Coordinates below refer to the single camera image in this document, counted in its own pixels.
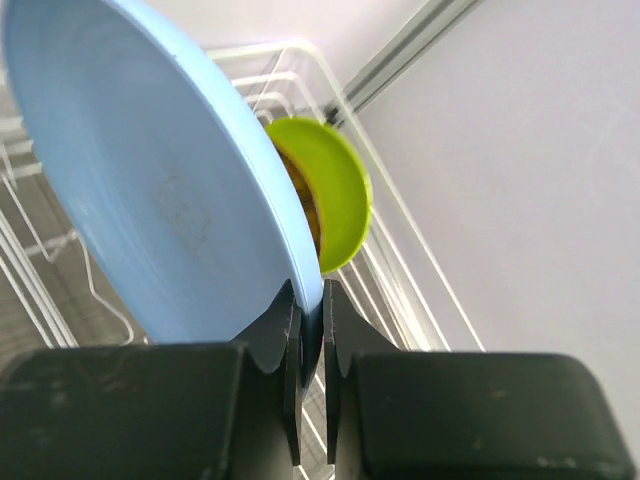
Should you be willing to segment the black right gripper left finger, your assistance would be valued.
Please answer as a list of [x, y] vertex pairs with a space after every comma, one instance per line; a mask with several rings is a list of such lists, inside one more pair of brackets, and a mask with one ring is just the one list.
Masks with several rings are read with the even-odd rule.
[[285, 283], [229, 342], [34, 351], [1, 374], [5, 479], [289, 479], [301, 312]]

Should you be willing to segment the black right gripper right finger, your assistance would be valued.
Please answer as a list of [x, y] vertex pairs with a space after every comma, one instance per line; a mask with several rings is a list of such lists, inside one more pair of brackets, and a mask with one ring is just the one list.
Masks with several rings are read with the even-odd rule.
[[323, 299], [327, 459], [339, 479], [632, 479], [595, 376], [546, 353], [407, 351]]

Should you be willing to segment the light blue plate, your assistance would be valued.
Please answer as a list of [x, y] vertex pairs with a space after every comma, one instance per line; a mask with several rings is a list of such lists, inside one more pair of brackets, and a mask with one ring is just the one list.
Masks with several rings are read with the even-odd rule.
[[309, 383], [323, 286], [307, 220], [200, 46], [142, 1], [6, 1], [1, 46], [54, 193], [151, 340], [228, 341], [290, 283]]

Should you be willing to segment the brown yellow-rimmed plate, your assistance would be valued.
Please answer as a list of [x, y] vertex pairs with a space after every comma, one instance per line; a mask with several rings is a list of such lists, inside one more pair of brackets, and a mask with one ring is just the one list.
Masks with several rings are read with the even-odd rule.
[[320, 255], [321, 252], [321, 223], [318, 216], [318, 211], [315, 205], [315, 200], [313, 197], [313, 193], [302, 175], [302, 172], [298, 169], [296, 164], [292, 161], [292, 159], [282, 150], [278, 145], [275, 146], [276, 151], [278, 152], [287, 173], [295, 187], [297, 196], [300, 200], [302, 208], [305, 212], [305, 216], [307, 219], [307, 223], [309, 229], [311, 231], [311, 235], [313, 238], [314, 246], [317, 255]]

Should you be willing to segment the lime green plate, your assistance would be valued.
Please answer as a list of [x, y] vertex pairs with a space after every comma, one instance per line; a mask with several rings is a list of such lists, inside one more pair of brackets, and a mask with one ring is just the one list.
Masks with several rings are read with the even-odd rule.
[[309, 117], [280, 118], [266, 126], [274, 147], [306, 179], [321, 223], [320, 271], [349, 263], [368, 235], [373, 209], [369, 172], [352, 143], [334, 127]]

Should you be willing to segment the aluminium frame post right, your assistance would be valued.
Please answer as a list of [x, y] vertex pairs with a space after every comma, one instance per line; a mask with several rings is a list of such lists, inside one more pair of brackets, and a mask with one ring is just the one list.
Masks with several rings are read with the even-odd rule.
[[362, 110], [482, 4], [479, 0], [427, 1], [343, 87], [352, 109]]

